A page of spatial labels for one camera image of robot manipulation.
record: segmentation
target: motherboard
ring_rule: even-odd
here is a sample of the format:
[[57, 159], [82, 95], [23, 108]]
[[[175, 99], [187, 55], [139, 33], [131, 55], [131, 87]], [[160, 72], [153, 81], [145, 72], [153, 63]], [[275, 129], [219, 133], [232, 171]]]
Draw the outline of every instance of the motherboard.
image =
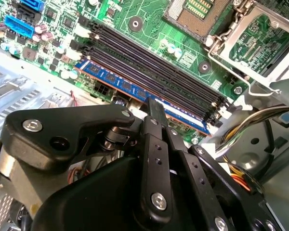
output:
[[[204, 46], [225, 32], [240, 2], [0, 0], [0, 48], [109, 103], [118, 92], [140, 102], [153, 97], [196, 143], [247, 88]], [[288, 0], [259, 2], [289, 19]], [[289, 34], [260, 16], [230, 58], [263, 72], [288, 45]]]

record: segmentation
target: blue ram module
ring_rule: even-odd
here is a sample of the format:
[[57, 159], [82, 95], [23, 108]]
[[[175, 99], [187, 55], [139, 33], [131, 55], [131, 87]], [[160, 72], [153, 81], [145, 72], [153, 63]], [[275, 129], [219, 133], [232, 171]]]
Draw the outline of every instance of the blue ram module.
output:
[[20, 2], [35, 11], [41, 12], [44, 10], [45, 3], [41, 0], [20, 0]]
[[30, 39], [34, 34], [34, 28], [32, 26], [28, 25], [27, 23], [24, 23], [23, 21], [13, 16], [10, 15], [6, 16], [4, 19], [4, 23], [11, 30]]
[[78, 63], [75, 67], [78, 68], [80, 71], [95, 77], [101, 82], [110, 85], [113, 88], [118, 89], [119, 91], [124, 92], [127, 95], [130, 95], [131, 97], [141, 102], [144, 102], [148, 97], [154, 99], [155, 101], [161, 103], [164, 106], [165, 113], [169, 116], [189, 125], [190, 127], [206, 135], [210, 135], [206, 123], [204, 123], [201, 119], [173, 105], [172, 103], [169, 103], [166, 100], [161, 99], [160, 97], [157, 97], [156, 95], [140, 88], [139, 86], [126, 81], [122, 77], [104, 69], [100, 65], [92, 61], [85, 60], [81, 63]]

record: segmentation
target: blue connector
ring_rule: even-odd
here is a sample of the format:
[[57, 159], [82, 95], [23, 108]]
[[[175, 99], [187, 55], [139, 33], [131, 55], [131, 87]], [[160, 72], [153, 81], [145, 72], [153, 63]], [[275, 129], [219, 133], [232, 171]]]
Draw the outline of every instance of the blue connector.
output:
[[34, 28], [32, 26], [20, 21], [18, 18], [15, 18], [13, 16], [10, 15], [6, 16], [4, 23], [11, 30], [30, 39], [34, 34]]
[[28, 7], [31, 7], [33, 10], [36, 10], [38, 12], [41, 12], [44, 10], [45, 3], [41, 0], [21, 0], [22, 4], [27, 5]]

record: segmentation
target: metal frame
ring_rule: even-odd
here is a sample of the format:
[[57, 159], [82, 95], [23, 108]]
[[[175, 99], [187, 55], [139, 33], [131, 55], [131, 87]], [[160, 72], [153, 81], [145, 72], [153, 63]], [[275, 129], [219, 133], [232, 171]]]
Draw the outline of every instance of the metal frame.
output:
[[[235, 75], [237, 78], [246, 83], [249, 87], [250, 95], [267, 97], [272, 95], [274, 92], [280, 93], [280, 90], [270, 87], [272, 82], [289, 78], [289, 53], [284, 58], [284, 60], [281, 61], [279, 65], [271, 72], [271, 74], [269, 74], [268, 77], [264, 77], [246, 65], [242, 64], [241, 62], [235, 62], [229, 58], [230, 51], [232, 50], [237, 40], [244, 33], [245, 29], [254, 20], [254, 18], [261, 14], [265, 14], [270, 18], [271, 26], [273, 28], [281, 28], [289, 33], [289, 20], [253, 0], [246, 0], [241, 5], [241, 7], [237, 9], [236, 19], [230, 26], [229, 31], [220, 36], [216, 36], [215, 43], [211, 46], [208, 56], [218, 65], [222, 66], [231, 74]], [[226, 61], [231, 66], [242, 71], [247, 76], [265, 86], [268, 90], [271, 91], [271, 93], [251, 92], [251, 84], [247, 80], [238, 75], [231, 68], [227, 67], [221, 61], [217, 60], [215, 57]]]

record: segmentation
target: screw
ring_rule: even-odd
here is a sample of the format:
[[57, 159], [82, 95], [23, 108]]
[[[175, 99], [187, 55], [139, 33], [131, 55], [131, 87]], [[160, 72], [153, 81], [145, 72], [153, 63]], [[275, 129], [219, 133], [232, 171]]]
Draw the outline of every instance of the screw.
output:
[[152, 204], [155, 206], [155, 208], [159, 210], [165, 210], [167, 207], [167, 202], [162, 194], [156, 192], [151, 196]]
[[223, 219], [216, 217], [214, 221], [215, 221], [215, 225], [217, 226], [219, 231], [228, 231], [228, 227], [226, 225], [226, 222], [224, 222]]
[[43, 125], [36, 119], [28, 119], [23, 122], [23, 128], [27, 131], [38, 132], [43, 129]]
[[130, 113], [128, 113], [127, 111], [122, 111], [122, 114], [124, 114], [126, 117], [130, 117]]
[[240, 94], [242, 94], [242, 92], [243, 92], [243, 89], [241, 87], [236, 87], [234, 90], [234, 93], [236, 95], [240, 95]]
[[271, 222], [266, 221], [265, 223], [266, 223], [266, 225], [269, 227], [270, 231], [276, 231], [276, 229], [274, 228], [274, 226], [272, 225]]
[[196, 151], [197, 151], [200, 155], [203, 155], [203, 154], [204, 154], [204, 152], [203, 152], [203, 150], [202, 150], [201, 148], [196, 148]]
[[178, 132], [176, 131], [176, 130], [174, 130], [174, 129], [171, 129], [171, 133], [173, 134], [173, 135], [178, 135]]
[[277, 29], [279, 26], [278, 22], [271, 22], [271, 27], [273, 27], [274, 29]]
[[193, 145], [196, 145], [199, 143], [199, 139], [197, 137], [194, 137], [192, 140], [191, 140], [192, 144]]
[[155, 124], [155, 125], [158, 124], [158, 122], [155, 119], [150, 119], [150, 120], [151, 120], [152, 124]]

